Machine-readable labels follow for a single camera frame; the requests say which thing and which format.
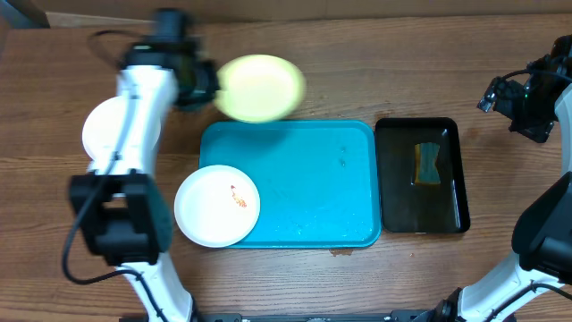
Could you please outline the yellow-green plate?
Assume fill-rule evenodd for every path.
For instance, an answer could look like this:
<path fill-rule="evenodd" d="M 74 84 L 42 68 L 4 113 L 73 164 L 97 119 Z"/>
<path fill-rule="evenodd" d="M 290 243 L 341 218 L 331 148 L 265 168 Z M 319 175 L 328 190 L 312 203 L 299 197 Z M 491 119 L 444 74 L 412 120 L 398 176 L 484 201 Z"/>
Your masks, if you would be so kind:
<path fill-rule="evenodd" d="M 220 89 L 214 105 L 245 123 L 280 120 L 299 107 L 307 81 L 293 63 L 274 55 L 244 55 L 217 72 Z"/>

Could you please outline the white plate with stain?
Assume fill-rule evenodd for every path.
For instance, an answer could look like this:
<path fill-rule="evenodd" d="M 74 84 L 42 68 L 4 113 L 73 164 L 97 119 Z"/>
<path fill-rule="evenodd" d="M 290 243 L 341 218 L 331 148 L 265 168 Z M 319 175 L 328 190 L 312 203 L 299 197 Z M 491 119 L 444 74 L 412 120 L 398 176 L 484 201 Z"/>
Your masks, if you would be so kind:
<path fill-rule="evenodd" d="M 154 98 L 117 96 L 99 104 L 88 115 L 81 134 L 90 167 L 102 172 L 118 154 L 117 167 L 149 173 L 168 110 L 168 105 Z"/>

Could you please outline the yellow green sponge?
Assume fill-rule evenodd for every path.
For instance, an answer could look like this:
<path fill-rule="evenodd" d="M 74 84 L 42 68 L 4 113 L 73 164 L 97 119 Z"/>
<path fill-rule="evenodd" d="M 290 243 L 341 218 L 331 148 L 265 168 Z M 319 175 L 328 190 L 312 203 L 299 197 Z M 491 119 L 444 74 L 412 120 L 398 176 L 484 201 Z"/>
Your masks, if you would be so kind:
<path fill-rule="evenodd" d="M 437 185 L 441 183 L 436 161 L 440 146 L 434 142 L 415 145 L 415 185 Z"/>

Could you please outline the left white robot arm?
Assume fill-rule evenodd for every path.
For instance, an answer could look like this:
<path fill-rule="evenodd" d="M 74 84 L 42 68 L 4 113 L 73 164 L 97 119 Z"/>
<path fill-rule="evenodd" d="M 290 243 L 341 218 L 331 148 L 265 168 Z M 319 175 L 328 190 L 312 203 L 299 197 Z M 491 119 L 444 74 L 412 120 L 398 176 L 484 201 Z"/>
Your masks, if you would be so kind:
<path fill-rule="evenodd" d="M 79 285 L 124 276 L 148 321 L 199 321 L 169 254 L 172 215 L 154 174 L 165 117 L 172 106 L 203 106 L 213 100 L 219 88 L 214 63 L 199 58 L 191 41 L 160 39 L 134 44 L 115 65 L 115 106 L 104 121 L 119 127 L 111 147 L 93 157 L 87 173 L 71 178 L 75 220 L 63 245 L 62 271 Z M 73 274 L 69 257 L 78 233 L 111 272 L 84 278 Z"/>

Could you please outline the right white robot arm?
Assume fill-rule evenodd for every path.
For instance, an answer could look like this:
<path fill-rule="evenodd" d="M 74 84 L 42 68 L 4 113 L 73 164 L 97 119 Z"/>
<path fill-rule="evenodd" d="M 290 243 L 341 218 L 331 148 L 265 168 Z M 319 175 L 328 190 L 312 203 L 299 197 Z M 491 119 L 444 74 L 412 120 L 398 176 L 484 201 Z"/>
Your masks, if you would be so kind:
<path fill-rule="evenodd" d="M 510 72 L 494 78 L 478 103 L 511 121 L 510 130 L 544 143 L 553 124 L 561 131 L 561 177 L 517 220 L 512 251 L 475 284 L 458 288 L 418 321 L 512 321 L 535 297 L 571 295 L 571 38 L 554 41 L 549 54 L 529 63 L 520 84 Z"/>

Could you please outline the blue plastic tray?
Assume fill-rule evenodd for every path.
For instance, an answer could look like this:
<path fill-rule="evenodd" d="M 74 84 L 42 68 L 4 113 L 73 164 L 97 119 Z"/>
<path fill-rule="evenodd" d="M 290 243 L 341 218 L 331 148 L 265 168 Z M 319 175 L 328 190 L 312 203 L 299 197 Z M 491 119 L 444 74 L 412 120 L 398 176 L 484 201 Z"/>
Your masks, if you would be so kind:
<path fill-rule="evenodd" d="M 361 121 L 213 123 L 199 164 L 237 168 L 258 189 L 259 218 L 237 249 L 366 248 L 381 234 L 374 133 Z"/>

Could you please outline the black water tray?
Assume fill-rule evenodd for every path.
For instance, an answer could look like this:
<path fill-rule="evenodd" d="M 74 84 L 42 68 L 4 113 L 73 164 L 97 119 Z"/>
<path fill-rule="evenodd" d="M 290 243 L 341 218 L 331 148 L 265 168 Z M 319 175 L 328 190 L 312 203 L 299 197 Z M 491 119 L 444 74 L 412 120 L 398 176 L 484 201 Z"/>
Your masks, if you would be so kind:
<path fill-rule="evenodd" d="M 457 124 L 448 117 L 383 118 L 374 138 L 383 228 L 465 233 L 470 215 Z"/>

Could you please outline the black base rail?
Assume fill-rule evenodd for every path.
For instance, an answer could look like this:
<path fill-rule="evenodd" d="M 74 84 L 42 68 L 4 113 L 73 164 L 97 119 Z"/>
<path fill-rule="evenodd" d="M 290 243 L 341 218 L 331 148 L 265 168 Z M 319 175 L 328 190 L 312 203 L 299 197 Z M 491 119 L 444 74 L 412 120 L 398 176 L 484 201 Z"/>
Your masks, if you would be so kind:
<path fill-rule="evenodd" d="M 232 314 L 204 314 L 198 321 L 205 322 L 410 322 L 430 321 L 430 310 L 397 309 L 391 313 L 373 315 L 270 315 L 241 316 Z"/>

